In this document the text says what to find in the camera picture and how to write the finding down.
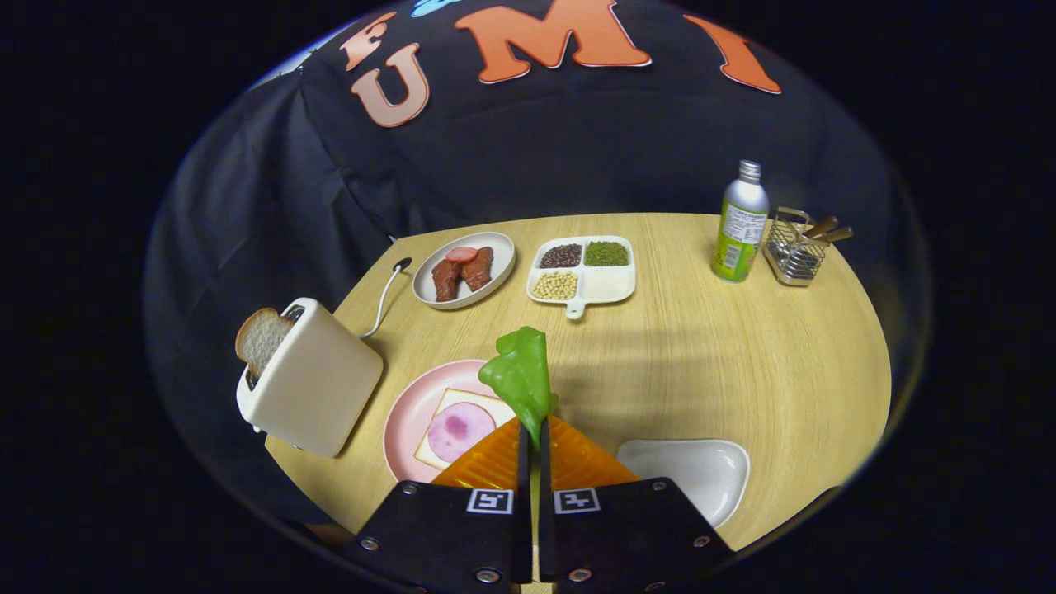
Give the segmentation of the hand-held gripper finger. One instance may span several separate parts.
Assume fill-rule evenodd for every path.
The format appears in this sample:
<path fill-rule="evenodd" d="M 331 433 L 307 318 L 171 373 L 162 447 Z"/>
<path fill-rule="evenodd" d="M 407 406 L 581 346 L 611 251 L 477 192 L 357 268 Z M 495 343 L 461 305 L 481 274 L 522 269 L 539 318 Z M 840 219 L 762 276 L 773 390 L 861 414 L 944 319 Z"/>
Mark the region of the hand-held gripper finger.
<path fill-rule="evenodd" d="M 532 582 L 528 432 L 514 437 L 512 488 L 406 480 L 342 557 L 396 593 L 520 593 Z"/>
<path fill-rule="evenodd" d="M 550 417 L 540 429 L 540 581 L 554 593 L 675 593 L 735 563 L 674 478 L 554 487 Z"/>

